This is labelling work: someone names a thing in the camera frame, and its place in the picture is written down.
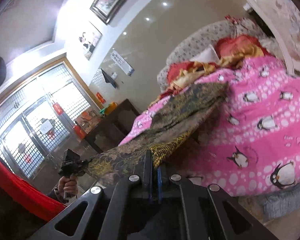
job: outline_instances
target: hand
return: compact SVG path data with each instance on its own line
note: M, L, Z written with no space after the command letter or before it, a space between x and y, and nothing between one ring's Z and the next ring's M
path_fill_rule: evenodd
M77 195L78 186L77 186L78 177L75 175L71 175L70 178L63 176L59 180L58 191L63 196L64 192L70 193L72 195Z

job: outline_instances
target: red sign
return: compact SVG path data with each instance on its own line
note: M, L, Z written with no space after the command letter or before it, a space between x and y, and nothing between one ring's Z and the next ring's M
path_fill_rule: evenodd
M102 104L104 104L106 102L105 99L102 97L102 95L99 92L96 94L96 97Z
M62 107L59 105L59 103L55 103L52 105L54 110L57 112L58 115L61 115L64 113L64 110L62 109Z

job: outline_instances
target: yellow container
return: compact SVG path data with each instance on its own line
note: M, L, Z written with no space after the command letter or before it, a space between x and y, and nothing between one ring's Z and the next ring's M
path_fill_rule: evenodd
M114 109L117 108L117 106L118 106L118 104L116 102L112 102L111 104L109 104L109 106L105 110L105 115L110 114Z

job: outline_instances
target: bed headboard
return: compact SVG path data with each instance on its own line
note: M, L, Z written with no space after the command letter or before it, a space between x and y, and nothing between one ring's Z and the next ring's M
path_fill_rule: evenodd
M233 25L224 20L209 24L182 41L167 58L166 66L157 75L157 81L161 92L168 87L167 73L172 63L178 63L191 59L204 51L210 44L213 46L218 40L225 37L235 37L240 34L248 34L258 39L266 38L265 33L250 19L243 19L242 25Z

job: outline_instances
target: penguin print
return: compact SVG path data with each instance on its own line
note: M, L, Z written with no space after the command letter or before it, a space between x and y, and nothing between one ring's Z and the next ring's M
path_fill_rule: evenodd
M249 164L249 160L239 149L235 146L236 152L232 154L231 157L227 157L228 160L231 160L238 166L239 169L246 168Z
M273 116L267 116L265 118L261 118L257 124L257 128L259 130L270 130L276 128L277 125L274 123Z
M233 125L238 125L240 123L239 120L234 118L232 115L229 116L228 122Z
M293 185L295 180L295 171L293 161L280 167L279 164L274 172L270 175L270 181L273 185L277 186L279 189L283 189L285 186Z
M235 71L235 72L233 72L233 74L234 74L238 79L242 79L242 73L241 73L241 71Z
M138 126L139 128L141 128L141 127L142 127L142 122L138 121L138 122L137 122L137 126Z
M281 91L280 99L291 101L293 99L293 94L291 92Z
M223 80L225 80L225 78L224 78L223 75L219 75L218 80L219 80L219 81L223 81Z
M259 101L259 98L255 92L248 92L244 94L243 101L253 103Z
M260 77L268 77L269 76L269 68L268 67L264 67L262 69L262 71L260 71L259 76Z

